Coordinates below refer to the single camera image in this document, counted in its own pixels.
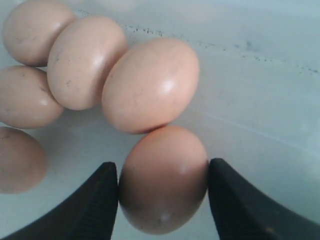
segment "brown egg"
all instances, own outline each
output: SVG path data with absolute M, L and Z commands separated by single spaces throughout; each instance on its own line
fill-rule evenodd
M 110 69 L 127 51 L 121 27 L 108 17 L 71 23 L 55 41 L 48 60 L 48 83 L 64 107 L 85 110 L 101 102 Z
M 208 157 L 190 131 L 165 126 L 145 136 L 127 157 L 119 201 L 138 230 L 170 233 L 195 214 L 207 191 Z
M 63 110 L 49 90 L 46 72 L 30 66 L 0 70 L 0 122 L 35 129 L 54 122 Z
M 54 41 L 75 19 L 72 10 L 60 1 L 27 0 L 15 7 L 3 23 L 3 44 L 16 61 L 45 67 Z
M 199 61 L 186 43 L 156 38 L 129 50 L 111 70 L 103 112 L 118 130 L 141 134 L 167 125 L 188 106 L 198 86 Z
M 28 191 L 46 172 L 46 154 L 36 139 L 21 130 L 0 127 L 0 194 Z

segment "eggshell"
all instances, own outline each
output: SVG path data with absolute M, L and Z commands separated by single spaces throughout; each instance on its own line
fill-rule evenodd
M 0 70 L 0 122 L 35 129 L 54 122 L 63 110 L 49 90 L 44 71 L 30 66 Z
M 148 133 L 176 119 L 199 81 L 194 50 L 174 38 L 155 38 L 129 50 L 111 70 L 102 108 L 116 129 Z
M 101 102 L 108 73 L 127 51 L 121 27 L 91 16 L 71 23 L 55 41 L 48 60 L 48 83 L 64 107 L 85 110 Z
M 3 44 L 16 61 L 32 67 L 45 67 L 54 41 L 75 19 L 72 10 L 60 1 L 25 1 L 4 21 Z
M 36 139 L 21 130 L 0 127 L 0 194 L 28 191 L 46 172 L 46 154 Z
M 119 179 L 119 201 L 138 230 L 172 232 L 195 214 L 206 191 L 209 161 L 190 131 L 166 126 L 145 136 L 128 155 Z

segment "white tray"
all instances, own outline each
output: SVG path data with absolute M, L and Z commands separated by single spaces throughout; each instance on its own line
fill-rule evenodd
M 0 1 L 2 22 L 21 0 Z M 270 197 L 320 223 L 320 1 L 66 0 L 80 16 L 107 15 L 131 45 L 182 38 L 201 61 L 192 103 L 175 124 L 196 132 Z M 14 65 L 0 45 L 0 67 Z M 105 161 L 118 170 L 141 136 L 114 130 L 100 107 L 66 111 L 28 131 L 49 154 L 47 176 L 24 194 L 0 195 L 0 238 L 42 216 Z M 113 240 L 218 240 L 206 198 L 185 226 L 164 236 L 138 232 L 121 210 Z

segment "egg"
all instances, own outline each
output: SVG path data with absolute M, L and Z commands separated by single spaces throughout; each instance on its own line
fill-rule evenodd
M 45 67 L 54 41 L 75 19 L 73 11 L 60 1 L 24 1 L 3 23 L 3 44 L 21 64 Z
M 199 73 L 197 54 L 181 40 L 155 38 L 137 45 L 115 64 L 105 82 L 104 115 L 126 133 L 163 127 L 188 106 Z
M 90 16 L 74 21 L 49 54 L 47 74 L 53 96 L 71 110 L 101 103 L 106 78 L 127 49 L 127 38 L 112 19 Z
M 167 234 L 183 226 L 207 192 L 209 161 L 200 139 L 178 126 L 142 138 L 128 155 L 119 178 L 119 202 L 138 230 Z
M 0 70 L 0 122 L 19 129 L 41 128 L 63 111 L 43 70 L 23 65 Z
M 46 154 L 35 138 L 0 127 L 0 194 L 26 192 L 37 186 L 46 172 Z

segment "speckled eggshell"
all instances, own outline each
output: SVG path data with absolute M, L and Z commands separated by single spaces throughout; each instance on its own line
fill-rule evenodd
M 63 111 L 50 92 L 46 72 L 22 65 L 0 70 L 0 122 L 19 129 L 41 128 Z
M 209 161 L 199 138 L 178 126 L 159 128 L 128 155 L 119 179 L 119 202 L 128 221 L 152 235 L 170 233 L 200 207 Z
M 54 41 L 76 15 L 58 0 L 27 0 L 8 15 L 2 40 L 8 53 L 31 67 L 45 67 Z
M 47 74 L 53 96 L 71 110 L 99 104 L 108 73 L 127 49 L 127 38 L 112 19 L 90 16 L 74 21 L 49 55 Z
M 116 129 L 148 133 L 176 119 L 199 81 L 195 51 L 175 38 L 155 38 L 129 50 L 111 70 L 102 93 L 103 112 Z
M 0 127 L 0 194 L 19 194 L 37 186 L 47 172 L 46 154 L 27 133 Z

